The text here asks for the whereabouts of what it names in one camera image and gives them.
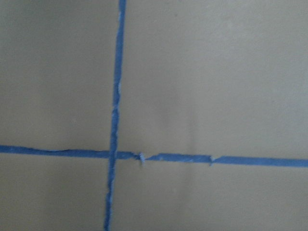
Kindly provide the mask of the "brown paper table cover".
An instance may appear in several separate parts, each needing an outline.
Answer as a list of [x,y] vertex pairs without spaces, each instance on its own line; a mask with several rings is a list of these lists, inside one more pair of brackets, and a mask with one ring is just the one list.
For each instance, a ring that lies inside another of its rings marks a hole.
[[[3,231],[101,231],[116,0],[0,3]],[[308,170],[218,164],[308,156],[305,0],[129,0],[113,231],[305,231]]]

